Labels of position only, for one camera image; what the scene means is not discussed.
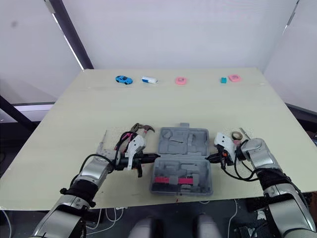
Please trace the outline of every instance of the white cable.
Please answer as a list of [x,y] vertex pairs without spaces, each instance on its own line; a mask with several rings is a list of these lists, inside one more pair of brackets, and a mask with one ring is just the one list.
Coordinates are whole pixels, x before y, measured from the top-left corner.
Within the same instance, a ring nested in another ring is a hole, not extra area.
[[107,219],[108,219],[109,221],[111,221],[111,222],[117,222],[117,221],[119,221],[120,218],[122,217],[123,211],[124,211],[124,208],[121,209],[121,215],[120,215],[120,217],[119,217],[118,219],[116,219],[116,220],[112,220],[112,219],[109,218],[108,213],[107,213],[107,209],[106,209],[106,217],[107,217]]
[[[114,209],[114,220],[116,221],[116,219],[117,219],[117,213],[115,212],[115,208],[113,208],[113,209]],[[104,231],[106,231],[106,230],[109,230],[110,228],[112,228],[112,227],[114,226],[115,221],[114,221],[113,224],[112,224],[111,226],[109,226],[108,228],[103,229],[103,230],[100,230],[100,231],[97,231],[97,232],[88,233],[87,236],[88,236],[88,235],[92,235],[92,234],[96,234],[96,233],[99,233],[99,232],[104,232]]]
[[100,209],[100,211],[99,211],[99,216],[98,216],[97,224],[96,224],[94,227],[86,226],[88,229],[95,230],[95,229],[98,227],[99,222],[100,222],[101,210],[102,210],[102,209]]
[[229,219],[229,224],[228,224],[228,238],[229,238],[229,234],[230,234],[230,224],[231,224],[231,220],[237,215],[238,213],[238,204],[237,204],[237,201],[236,199],[234,199],[234,202],[236,203],[236,212],[233,214],[232,217],[230,217]]
[[6,212],[5,212],[4,210],[2,210],[2,212],[3,212],[3,214],[5,215],[6,220],[8,221],[9,230],[10,230],[9,238],[11,238],[11,236],[12,236],[12,227],[11,227],[10,219],[9,219],[8,215],[6,214]]
[[207,202],[200,202],[201,204],[208,204],[210,203],[210,201],[207,201]]

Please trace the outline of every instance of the white eraser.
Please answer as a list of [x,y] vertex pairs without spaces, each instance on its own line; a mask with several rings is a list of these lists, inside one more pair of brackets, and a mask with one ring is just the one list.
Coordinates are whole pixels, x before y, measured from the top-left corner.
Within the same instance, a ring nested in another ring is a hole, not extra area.
[[158,80],[156,78],[151,78],[151,77],[146,77],[146,76],[143,76],[141,78],[142,82],[145,82],[145,83],[152,83],[152,84],[156,84],[158,82]]

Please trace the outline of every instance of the black pole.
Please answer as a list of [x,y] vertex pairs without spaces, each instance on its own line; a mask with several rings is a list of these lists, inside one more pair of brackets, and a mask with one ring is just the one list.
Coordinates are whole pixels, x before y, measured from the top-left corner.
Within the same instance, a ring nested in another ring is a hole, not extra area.
[[84,69],[93,69],[93,65],[87,55],[83,43],[81,42],[76,29],[71,22],[68,12],[62,0],[44,0],[49,10],[54,14],[59,26],[61,27],[65,37],[67,38],[70,46],[76,54]]
[[34,131],[36,124],[24,116],[18,109],[12,106],[6,99],[0,95],[0,108],[4,110],[10,117],[22,124],[29,131]]

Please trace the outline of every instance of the open toolbox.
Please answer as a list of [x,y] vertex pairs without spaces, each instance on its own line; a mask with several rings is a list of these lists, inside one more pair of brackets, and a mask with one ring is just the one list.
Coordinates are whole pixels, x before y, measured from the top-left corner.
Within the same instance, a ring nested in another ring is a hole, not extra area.
[[211,195],[209,132],[207,129],[162,127],[150,185],[152,193],[167,195]]

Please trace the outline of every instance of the tabletop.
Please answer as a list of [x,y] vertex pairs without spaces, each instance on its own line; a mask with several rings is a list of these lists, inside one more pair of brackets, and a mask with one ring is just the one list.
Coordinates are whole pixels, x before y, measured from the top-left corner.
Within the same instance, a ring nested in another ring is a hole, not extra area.
[[[220,83],[241,76],[241,82]],[[117,83],[125,75],[131,85]],[[158,84],[141,82],[155,77]],[[184,76],[186,85],[175,84]],[[50,210],[105,131],[104,148],[111,149],[122,132],[135,123],[149,124],[144,152],[156,152],[159,129],[179,126],[206,128],[210,149],[217,132],[230,135],[242,127],[251,138],[262,138],[284,172],[303,192],[317,190],[317,149],[300,124],[256,68],[109,69],[84,70],[65,90],[25,143],[0,180],[0,206],[8,210]],[[95,208],[262,196],[260,183],[235,180],[220,165],[211,165],[213,195],[168,196],[149,191],[153,165],[108,175],[94,201]],[[248,171],[238,166],[245,177]]]

